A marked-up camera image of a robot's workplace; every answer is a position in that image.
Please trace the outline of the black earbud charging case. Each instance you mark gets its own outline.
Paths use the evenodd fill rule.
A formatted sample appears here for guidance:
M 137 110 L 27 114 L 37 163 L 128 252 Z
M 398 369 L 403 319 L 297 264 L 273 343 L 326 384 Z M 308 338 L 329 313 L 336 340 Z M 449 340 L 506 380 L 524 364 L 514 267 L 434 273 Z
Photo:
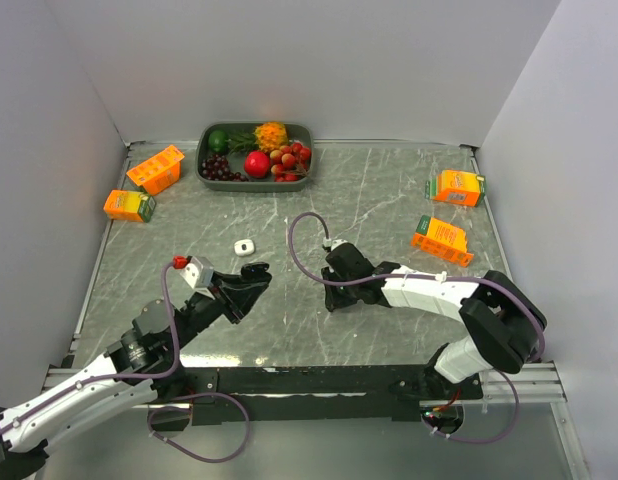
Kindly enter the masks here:
M 245 279 L 256 279 L 268 274 L 269 264 L 266 262 L 252 262 L 241 267 L 241 276 Z

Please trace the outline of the white earbud charging case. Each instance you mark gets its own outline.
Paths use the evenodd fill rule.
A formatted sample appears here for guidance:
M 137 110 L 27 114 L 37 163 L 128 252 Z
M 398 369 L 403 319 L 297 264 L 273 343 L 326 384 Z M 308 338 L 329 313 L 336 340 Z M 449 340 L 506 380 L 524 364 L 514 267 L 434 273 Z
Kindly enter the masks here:
M 238 257 L 253 255 L 255 250 L 255 243 L 251 239 L 239 240 L 234 244 L 234 252 Z

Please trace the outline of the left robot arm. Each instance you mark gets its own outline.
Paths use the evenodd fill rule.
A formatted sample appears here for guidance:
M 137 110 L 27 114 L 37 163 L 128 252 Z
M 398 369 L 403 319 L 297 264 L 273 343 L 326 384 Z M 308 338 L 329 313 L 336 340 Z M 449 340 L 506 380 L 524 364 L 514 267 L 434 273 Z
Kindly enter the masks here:
M 181 348 L 220 317 L 239 323 L 269 287 L 268 269 L 257 262 L 237 274 L 213 272 L 208 294 L 193 294 L 181 309 L 164 290 L 131 329 L 77 374 L 19 406 L 0 407 L 0 479 L 36 473 L 53 443 L 122 409 L 181 398 L 187 387 Z

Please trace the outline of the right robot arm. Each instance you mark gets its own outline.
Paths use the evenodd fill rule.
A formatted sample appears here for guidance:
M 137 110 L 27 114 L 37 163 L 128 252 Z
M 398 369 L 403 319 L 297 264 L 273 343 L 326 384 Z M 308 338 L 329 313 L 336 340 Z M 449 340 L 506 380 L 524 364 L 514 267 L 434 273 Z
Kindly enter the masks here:
M 429 361 L 427 390 L 448 398 L 461 382 L 489 369 L 517 374 L 540 353 L 546 319 L 503 273 L 482 277 L 428 274 L 395 262 L 373 265 L 353 244 L 325 248 L 321 270 L 331 312 L 358 302 L 415 309 L 464 325 L 467 334 L 443 345 Z

